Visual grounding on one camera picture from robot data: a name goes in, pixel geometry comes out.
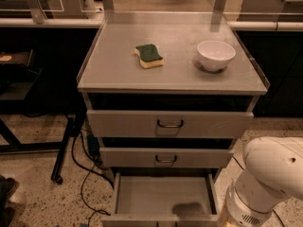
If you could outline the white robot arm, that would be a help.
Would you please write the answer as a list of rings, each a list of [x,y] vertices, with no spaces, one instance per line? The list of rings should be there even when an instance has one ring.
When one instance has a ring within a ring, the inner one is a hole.
[[[279,203],[303,200],[303,138],[264,136],[250,141],[245,169],[226,189],[217,227],[261,227]]]

